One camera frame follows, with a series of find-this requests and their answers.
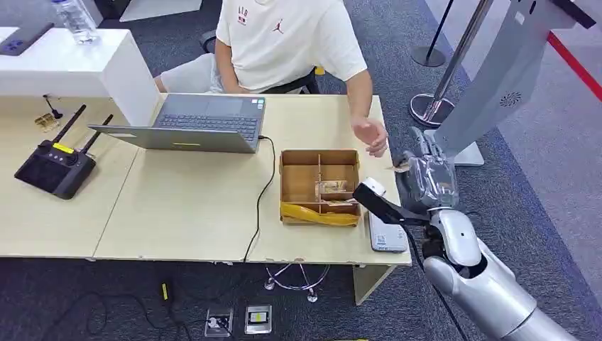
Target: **speaker grille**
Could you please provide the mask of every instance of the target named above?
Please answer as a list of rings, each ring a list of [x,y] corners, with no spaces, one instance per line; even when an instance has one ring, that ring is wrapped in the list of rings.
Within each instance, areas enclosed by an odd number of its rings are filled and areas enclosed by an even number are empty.
[[[522,99],[522,94],[520,92],[510,92],[503,96],[500,99],[500,107],[502,108],[511,108],[516,107]]]

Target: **desk leg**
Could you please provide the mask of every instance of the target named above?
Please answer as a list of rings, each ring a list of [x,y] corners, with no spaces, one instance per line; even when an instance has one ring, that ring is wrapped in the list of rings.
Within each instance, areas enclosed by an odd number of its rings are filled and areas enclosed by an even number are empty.
[[[373,291],[395,270],[395,265],[354,266],[356,305],[361,305]]]

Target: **red rope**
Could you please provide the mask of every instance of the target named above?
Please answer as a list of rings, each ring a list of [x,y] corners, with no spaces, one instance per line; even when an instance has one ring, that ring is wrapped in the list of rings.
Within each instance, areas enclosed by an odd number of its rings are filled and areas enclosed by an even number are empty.
[[[596,79],[584,68],[584,66],[575,58],[569,50],[562,45],[560,39],[553,32],[547,36],[547,42],[558,52],[573,71],[584,81],[585,85],[593,92],[593,94],[602,102],[602,87]]]

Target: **jordan logo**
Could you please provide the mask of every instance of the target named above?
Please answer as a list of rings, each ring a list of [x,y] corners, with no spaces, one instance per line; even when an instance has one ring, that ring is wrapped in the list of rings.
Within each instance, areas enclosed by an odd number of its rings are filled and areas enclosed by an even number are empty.
[[[282,32],[282,30],[280,29],[280,25],[282,25],[282,19],[276,24],[276,28],[274,28],[272,32],[278,31],[280,32],[280,34],[284,34],[284,32]]]

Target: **plastic wrap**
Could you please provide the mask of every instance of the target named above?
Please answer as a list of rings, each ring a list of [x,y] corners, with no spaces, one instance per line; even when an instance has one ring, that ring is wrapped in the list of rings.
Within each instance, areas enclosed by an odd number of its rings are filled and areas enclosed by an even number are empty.
[[[454,165],[433,155],[408,156],[410,196],[429,208],[455,207],[459,201]]]

